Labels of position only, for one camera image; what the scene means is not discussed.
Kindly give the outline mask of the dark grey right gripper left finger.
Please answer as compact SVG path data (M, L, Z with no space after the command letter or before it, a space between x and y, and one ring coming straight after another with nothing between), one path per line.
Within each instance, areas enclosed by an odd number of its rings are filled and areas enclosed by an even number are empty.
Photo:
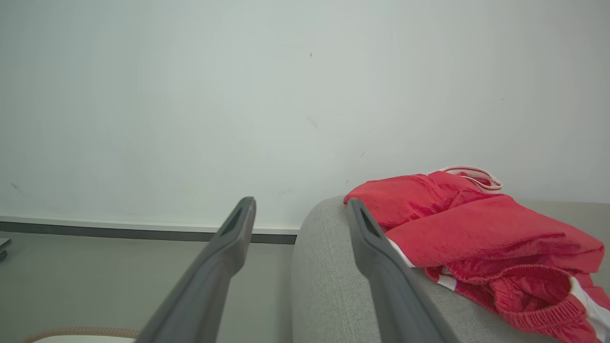
M214 343L231 278L244 266L256 216L242 198L137 338L138 343Z

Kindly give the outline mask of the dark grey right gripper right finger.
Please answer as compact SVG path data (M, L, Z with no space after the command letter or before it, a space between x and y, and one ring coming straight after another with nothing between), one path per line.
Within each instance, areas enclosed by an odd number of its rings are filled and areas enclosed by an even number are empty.
M381 341L459 342L366 205L351 198L346 211L355 262L370 285Z

